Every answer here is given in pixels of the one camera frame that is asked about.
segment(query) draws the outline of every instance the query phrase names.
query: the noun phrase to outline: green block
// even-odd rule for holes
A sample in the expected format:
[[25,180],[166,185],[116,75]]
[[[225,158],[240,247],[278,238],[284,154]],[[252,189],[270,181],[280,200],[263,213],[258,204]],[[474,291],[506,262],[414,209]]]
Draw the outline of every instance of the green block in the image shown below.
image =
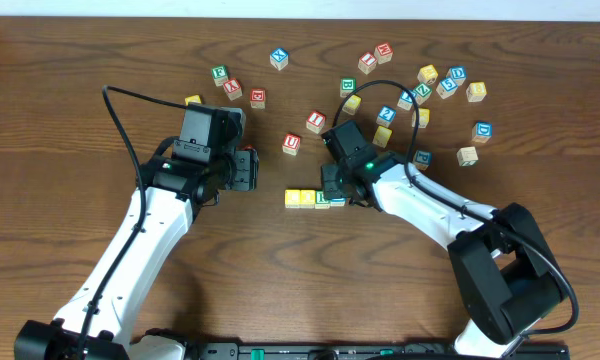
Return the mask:
[[264,360],[264,350],[251,350],[251,360]]
[[427,97],[431,94],[431,88],[425,84],[420,84],[416,86],[416,88],[413,89],[413,91],[422,97]]
[[316,209],[328,209],[331,207],[331,201],[324,198],[324,192],[316,191]]
[[342,80],[340,80],[340,89],[342,89],[342,90],[355,90],[356,89],[356,79],[354,79],[354,78],[342,78]]
[[211,75],[214,79],[221,78],[227,75],[227,67],[224,65],[216,66],[211,69]]

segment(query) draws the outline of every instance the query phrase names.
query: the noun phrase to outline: yellow cube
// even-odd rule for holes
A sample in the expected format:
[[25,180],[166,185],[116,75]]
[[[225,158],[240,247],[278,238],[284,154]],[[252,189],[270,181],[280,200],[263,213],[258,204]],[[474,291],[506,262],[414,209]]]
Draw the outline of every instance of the yellow cube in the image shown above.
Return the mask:
[[300,190],[284,191],[284,207],[288,209],[297,209],[300,207]]
[[346,103],[344,103],[342,111],[346,112],[349,115],[355,115],[356,111],[358,111],[358,108],[360,107],[361,102],[362,99],[359,96],[353,95],[349,98],[349,100],[347,100]]
[[373,136],[372,143],[381,148],[385,148],[387,147],[387,143],[389,142],[392,133],[393,130],[387,129],[384,126],[378,126],[378,130],[376,130],[376,134]]
[[301,190],[300,191],[300,207],[303,209],[313,209],[316,207],[316,191]]
[[190,102],[202,104],[202,99],[200,99],[200,95],[193,95],[193,96],[189,96],[188,98],[184,99],[185,104],[189,105]]
[[438,72],[433,65],[427,65],[418,72],[418,81],[423,84],[431,85],[438,79]]
[[[431,112],[429,111],[429,109],[424,109],[424,108],[419,108],[418,111],[420,112],[420,123],[418,128],[422,129],[422,128],[426,128],[427,125],[429,124],[429,119],[431,116]],[[416,126],[416,112],[413,112],[413,115],[411,115],[411,127],[415,127]]]
[[467,100],[469,102],[482,101],[487,96],[487,87],[483,82],[471,83],[467,87]]

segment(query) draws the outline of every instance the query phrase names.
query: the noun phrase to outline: toy block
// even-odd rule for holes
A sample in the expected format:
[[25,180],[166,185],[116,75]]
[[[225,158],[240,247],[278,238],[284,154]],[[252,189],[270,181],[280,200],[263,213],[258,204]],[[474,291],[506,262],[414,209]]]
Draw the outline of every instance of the toy block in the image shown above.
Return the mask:
[[251,89],[251,107],[254,109],[264,109],[266,94],[264,89]]
[[300,190],[284,191],[284,207],[287,209],[300,208]]
[[467,100],[469,102],[482,101],[487,96],[487,87],[483,82],[471,83],[467,87]]
[[458,157],[458,164],[460,166],[471,166],[478,161],[478,153],[473,146],[458,150],[456,156]]
[[193,96],[189,96],[188,98],[184,99],[184,103],[186,105],[189,105],[190,102],[202,104],[202,99],[200,99],[200,95],[193,95]]
[[327,117],[320,114],[317,111],[312,111],[309,118],[307,118],[307,129],[313,131],[316,134],[320,133],[320,130],[324,127],[327,122]]
[[222,84],[222,87],[224,87],[224,92],[227,93],[229,100],[233,101],[242,96],[242,88],[236,79],[227,81],[226,83]]
[[316,191],[316,209],[328,209],[331,207],[331,202],[324,198],[323,191]]
[[287,154],[296,156],[300,149],[300,137],[292,134],[287,134],[282,142],[282,151]]
[[464,66],[454,66],[447,72],[447,78],[453,80],[456,85],[460,86],[467,80],[467,72],[464,70]]
[[384,127],[391,126],[391,122],[393,118],[396,117],[396,111],[388,106],[383,106],[382,110],[378,113],[378,118],[376,119],[376,124],[382,125]]
[[313,209],[316,207],[316,191],[300,190],[300,208]]
[[438,79],[438,72],[433,65],[427,65],[418,72],[418,81],[423,84],[433,85]]
[[358,61],[358,69],[367,75],[376,68],[376,65],[378,65],[378,59],[371,55],[371,53],[362,55]]
[[433,91],[427,85],[419,84],[415,89],[413,89],[413,92],[416,95],[416,102],[418,105],[422,105],[425,101],[427,101],[429,96],[431,96]]
[[342,111],[346,112],[349,115],[355,115],[358,109],[360,108],[360,103],[362,99],[357,95],[352,95],[346,103],[344,103],[344,107]]
[[[429,109],[418,108],[418,113],[420,114],[420,122],[418,123],[419,129],[424,129],[429,124],[429,120],[431,119],[431,112]],[[416,126],[416,112],[413,112],[411,115],[411,127]]]
[[476,126],[473,127],[473,136],[471,141],[486,143],[489,141],[489,139],[491,139],[491,131],[491,124],[480,121],[476,123]]
[[211,75],[213,75],[213,82],[216,83],[216,86],[222,86],[222,84],[229,80],[229,72],[227,71],[227,67],[224,65],[212,68]]
[[340,79],[340,97],[347,97],[353,90],[356,89],[356,79],[342,78]]
[[289,64],[289,54],[283,48],[277,48],[273,50],[269,60],[271,60],[271,65],[280,71]]
[[431,153],[428,151],[418,150],[416,151],[416,155],[413,157],[413,165],[418,170],[427,170],[429,165],[431,165]]
[[384,126],[378,126],[378,130],[376,130],[376,134],[373,136],[373,141],[371,143],[380,146],[381,148],[385,148],[387,147],[387,143],[389,142],[392,133],[393,130],[387,129]]
[[391,57],[393,56],[393,49],[389,45],[389,43],[384,43],[376,46],[376,49],[373,52],[373,56],[378,59],[378,64],[384,64],[386,62],[391,61]]
[[345,198],[341,198],[341,199],[331,199],[331,206],[344,206],[347,203],[347,199]]
[[[409,92],[411,93],[411,95],[413,95],[413,97],[416,97],[416,94],[409,90]],[[399,108],[403,108],[405,110],[411,110],[411,107],[413,106],[413,101],[411,101],[411,98],[409,97],[409,95],[407,95],[406,91],[403,91],[402,94],[400,95],[400,99],[398,99],[398,107]]]
[[458,90],[458,84],[456,84],[453,80],[449,78],[440,80],[438,88],[436,88],[436,92],[443,99],[446,99],[449,96],[453,95],[456,92],[456,90]]

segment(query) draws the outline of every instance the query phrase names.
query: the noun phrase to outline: white backdrop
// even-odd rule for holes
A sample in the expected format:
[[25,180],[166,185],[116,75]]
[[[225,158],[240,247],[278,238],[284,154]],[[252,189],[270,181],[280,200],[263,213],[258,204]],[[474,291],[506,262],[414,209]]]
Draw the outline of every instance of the white backdrop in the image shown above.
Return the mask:
[[600,21],[600,0],[0,0],[0,15]]

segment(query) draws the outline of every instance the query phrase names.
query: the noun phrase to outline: wooden table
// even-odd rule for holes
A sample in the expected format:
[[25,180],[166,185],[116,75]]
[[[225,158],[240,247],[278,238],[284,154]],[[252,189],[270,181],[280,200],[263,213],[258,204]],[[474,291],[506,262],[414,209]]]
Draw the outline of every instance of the wooden table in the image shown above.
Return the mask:
[[[393,60],[366,76],[358,57],[389,41]],[[276,47],[291,62],[269,64]],[[600,24],[423,21],[0,18],[0,359],[27,319],[50,321],[118,229],[133,168],[102,101],[111,84],[183,102],[242,107],[245,144],[260,155],[258,189],[205,209],[168,258],[136,334],[171,327],[245,342],[453,339],[468,320],[446,252],[398,218],[362,208],[285,210],[286,188],[318,188],[330,161],[305,128],[331,119],[339,79],[414,86],[421,66],[464,65],[489,94],[433,94],[418,148],[427,175],[477,201],[534,214],[581,303],[564,340],[573,359],[600,359]],[[230,102],[210,68],[226,64],[266,110]],[[374,87],[355,116],[369,138],[399,92]],[[182,112],[120,95],[113,102],[141,160],[177,135]],[[388,148],[404,151],[411,114],[398,110]],[[493,139],[460,168],[473,124]],[[303,137],[283,154],[287,132]],[[559,306],[539,326],[569,315]]]

